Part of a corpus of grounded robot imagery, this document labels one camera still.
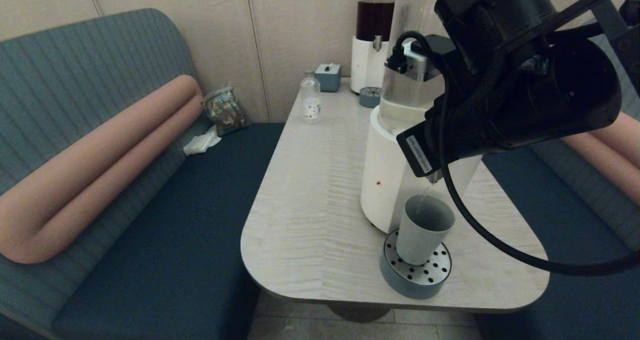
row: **pink cylindrical cushion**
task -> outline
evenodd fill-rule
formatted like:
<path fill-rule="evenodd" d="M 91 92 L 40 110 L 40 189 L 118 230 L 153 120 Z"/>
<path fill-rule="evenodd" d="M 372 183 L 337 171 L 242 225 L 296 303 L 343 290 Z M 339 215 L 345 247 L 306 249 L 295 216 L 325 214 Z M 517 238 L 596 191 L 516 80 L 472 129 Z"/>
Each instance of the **pink cylindrical cushion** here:
<path fill-rule="evenodd" d="M 0 196 L 0 252 L 36 263 L 64 250 L 195 121 L 201 91 L 179 76 L 103 123 Z"/>
<path fill-rule="evenodd" d="M 640 167 L 640 122 L 636 119 L 620 112 L 612 125 L 591 134 Z"/>
<path fill-rule="evenodd" d="M 562 139 L 640 206 L 640 169 L 589 133 Z"/>

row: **black cable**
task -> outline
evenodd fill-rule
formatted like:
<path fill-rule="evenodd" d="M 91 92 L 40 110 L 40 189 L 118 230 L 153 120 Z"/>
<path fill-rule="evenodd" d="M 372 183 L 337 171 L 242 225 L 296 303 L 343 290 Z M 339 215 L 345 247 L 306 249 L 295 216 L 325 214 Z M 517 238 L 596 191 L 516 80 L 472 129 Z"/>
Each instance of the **black cable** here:
<path fill-rule="evenodd" d="M 484 237 L 489 243 L 494 245 L 500 251 L 505 254 L 515 258 L 516 260 L 522 261 L 525 264 L 531 265 L 533 267 L 537 267 L 538 269 L 556 272 L 558 274 L 566 274 L 571 276 L 604 276 L 608 274 L 615 274 L 617 272 L 622 272 L 636 265 L 640 264 L 640 251 L 632 253 L 628 256 L 618 258 L 617 260 L 613 260 L 610 262 L 604 262 L 600 264 L 591 264 L 591 265 L 578 265 L 578 264 L 562 264 L 559 262 L 553 262 L 548 260 L 542 260 L 541 258 L 537 258 L 535 256 L 531 256 L 527 253 L 519 251 L 516 248 L 511 247 L 506 244 L 502 240 L 498 239 L 492 233 L 487 231 L 484 226 L 482 226 L 478 221 L 471 215 L 471 212 L 467 209 L 465 204 L 462 202 L 460 195 L 458 194 L 456 187 L 453 183 L 453 179 L 451 178 L 451 173 L 449 170 L 449 162 L 446 159 L 447 154 L 445 152 L 445 129 L 447 127 L 447 107 L 449 102 L 449 97 L 445 94 L 444 100 L 442 101 L 442 112 L 440 116 L 440 124 L 439 124 L 439 136 L 438 136 L 438 154 L 439 160 L 442 167 L 442 176 L 446 183 L 446 189 L 451 195 L 453 202 L 460 213 L 464 217 L 464 219 L 471 225 L 475 231 L 477 231 L 480 236 Z"/>
<path fill-rule="evenodd" d="M 404 54 L 405 49 L 403 48 L 402 43 L 407 39 L 415 39 L 416 41 L 418 41 L 420 46 L 422 46 L 423 50 L 425 50 L 427 58 L 433 57 L 432 54 L 434 52 L 432 51 L 432 48 L 427 43 L 427 40 L 425 39 L 425 37 L 418 31 L 407 31 L 407 32 L 404 32 L 404 34 L 400 35 L 400 37 L 398 37 L 398 39 L 395 41 L 395 46 L 393 50 L 402 51 L 399 53 Z"/>

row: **table leg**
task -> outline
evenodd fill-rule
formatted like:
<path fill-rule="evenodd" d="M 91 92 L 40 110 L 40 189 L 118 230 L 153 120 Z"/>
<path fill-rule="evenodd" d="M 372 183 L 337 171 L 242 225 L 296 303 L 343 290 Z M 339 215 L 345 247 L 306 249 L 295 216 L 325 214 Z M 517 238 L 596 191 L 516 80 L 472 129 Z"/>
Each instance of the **table leg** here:
<path fill-rule="evenodd" d="M 352 322 L 373 322 L 386 315 L 391 308 L 358 305 L 327 305 L 338 316 Z"/>

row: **white napkin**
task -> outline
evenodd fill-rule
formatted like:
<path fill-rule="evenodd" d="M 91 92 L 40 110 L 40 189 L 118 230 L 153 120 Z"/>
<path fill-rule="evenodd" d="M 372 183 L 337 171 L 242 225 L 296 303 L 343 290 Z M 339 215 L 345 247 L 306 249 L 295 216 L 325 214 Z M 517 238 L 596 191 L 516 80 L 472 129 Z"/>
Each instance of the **white napkin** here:
<path fill-rule="evenodd" d="M 217 145 L 221 140 L 222 138 L 218 137 L 216 126 L 213 125 L 204 135 L 194 137 L 187 146 L 183 148 L 183 151 L 187 156 L 196 153 L 205 153 L 208 148 Z"/>

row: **dark liquid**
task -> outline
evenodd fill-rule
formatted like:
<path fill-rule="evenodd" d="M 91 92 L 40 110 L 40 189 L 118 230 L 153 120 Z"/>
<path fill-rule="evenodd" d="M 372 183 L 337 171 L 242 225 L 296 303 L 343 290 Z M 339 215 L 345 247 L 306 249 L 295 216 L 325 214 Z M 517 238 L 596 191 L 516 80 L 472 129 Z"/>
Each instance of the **dark liquid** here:
<path fill-rule="evenodd" d="M 382 36 L 382 41 L 389 41 L 394 6 L 393 2 L 358 2 L 356 38 L 361 41 L 373 41 L 375 36 Z"/>

